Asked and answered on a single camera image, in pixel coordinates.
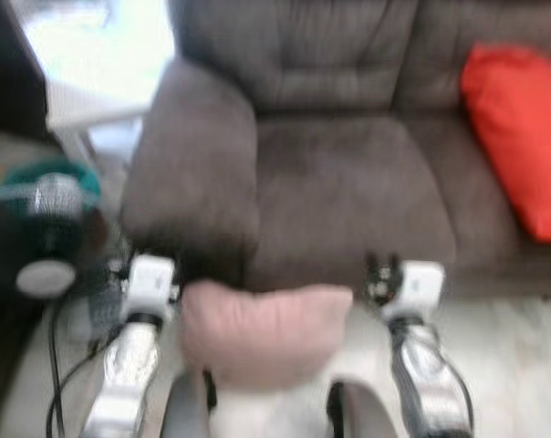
pink pillow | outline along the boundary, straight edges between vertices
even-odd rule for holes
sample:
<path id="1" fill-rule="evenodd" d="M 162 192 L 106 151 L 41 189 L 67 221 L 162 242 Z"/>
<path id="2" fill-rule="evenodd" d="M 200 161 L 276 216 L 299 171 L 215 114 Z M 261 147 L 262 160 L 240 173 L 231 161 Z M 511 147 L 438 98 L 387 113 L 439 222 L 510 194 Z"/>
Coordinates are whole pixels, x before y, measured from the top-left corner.
<path id="1" fill-rule="evenodd" d="M 193 283 L 182 296 L 182 349 L 220 386 L 293 385 L 312 377 L 340 347 L 351 305 L 347 287 L 254 295 L 212 281 Z"/>

couch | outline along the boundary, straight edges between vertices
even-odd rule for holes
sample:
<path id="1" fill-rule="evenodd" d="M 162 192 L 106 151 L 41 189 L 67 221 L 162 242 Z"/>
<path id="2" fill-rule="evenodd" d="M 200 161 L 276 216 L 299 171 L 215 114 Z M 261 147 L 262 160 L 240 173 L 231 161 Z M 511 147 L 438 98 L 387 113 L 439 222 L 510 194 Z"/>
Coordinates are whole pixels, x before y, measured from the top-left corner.
<path id="1" fill-rule="evenodd" d="M 188 280 L 255 292 L 365 282 L 396 253 L 447 294 L 551 296 L 464 113 L 476 42 L 551 57 L 551 0 L 171 0 L 180 55 L 145 120 L 120 220 Z"/>

red pillow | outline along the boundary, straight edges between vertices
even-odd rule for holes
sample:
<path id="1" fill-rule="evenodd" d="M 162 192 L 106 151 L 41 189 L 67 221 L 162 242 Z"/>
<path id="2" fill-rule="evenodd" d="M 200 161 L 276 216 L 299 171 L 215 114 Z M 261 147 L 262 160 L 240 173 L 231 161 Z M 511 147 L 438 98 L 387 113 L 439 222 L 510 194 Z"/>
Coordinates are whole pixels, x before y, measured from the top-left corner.
<path id="1" fill-rule="evenodd" d="M 511 204 L 536 240 L 551 243 L 551 59 L 476 46 L 462 93 Z"/>

floor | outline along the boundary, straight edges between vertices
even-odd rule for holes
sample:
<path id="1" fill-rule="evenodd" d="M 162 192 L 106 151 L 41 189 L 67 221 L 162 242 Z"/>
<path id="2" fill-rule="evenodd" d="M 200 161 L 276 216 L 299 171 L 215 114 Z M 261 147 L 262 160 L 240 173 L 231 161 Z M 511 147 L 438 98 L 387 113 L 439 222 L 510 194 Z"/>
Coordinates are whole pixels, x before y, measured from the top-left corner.
<path id="1" fill-rule="evenodd" d="M 108 203 L 119 204 L 136 135 L 134 124 L 109 127 L 95 134 Z M 0 135 L 2 164 L 53 153 L 51 148 Z M 436 323 L 443 344 L 472 393 L 476 436 L 551 438 L 551 300 L 452 300 L 443 303 Z M 182 369 L 176 336 L 173 325 L 162 333 L 162 364 L 150 392 L 144 438 L 158 436 L 170 383 Z M 86 354 L 85 346 L 70 341 L 65 328 L 59 339 L 61 367 L 66 370 Z M 96 361 L 65 393 L 69 437 L 78 436 L 99 386 L 100 371 Z M 390 376 L 387 331 L 362 308 L 355 308 L 348 319 L 342 351 L 311 382 L 291 391 L 262 395 L 220 392 L 219 409 L 211 421 L 213 438 L 321 438 L 327 429 L 324 403 L 328 385 L 339 375 L 359 378 L 374 388 L 385 401 L 400 436 L 406 436 Z M 44 437 L 51 392 L 44 321 L 34 334 L 4 407 L 0 438 Z"/>

throw pillow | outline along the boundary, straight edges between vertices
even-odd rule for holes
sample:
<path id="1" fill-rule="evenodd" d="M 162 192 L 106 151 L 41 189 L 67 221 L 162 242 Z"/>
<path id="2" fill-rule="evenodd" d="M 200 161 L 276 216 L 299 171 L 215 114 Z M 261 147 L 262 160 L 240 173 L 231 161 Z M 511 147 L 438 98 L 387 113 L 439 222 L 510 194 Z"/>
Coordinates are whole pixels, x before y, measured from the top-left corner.
<path id="1" fill-rule="evenodd" d="M 510 203 L 537 241 L 551 243 L 551 59 L 526 47 L 476 46 L 461 85 Z"/>
<path id="2" fill-rule="evenodd" d="M 351 304 L 347 287 L 257 295 L 201 281 L 182 295 L 182 351 L 219 386 L 293 385 L 313 377 L 338 350 Z"/>

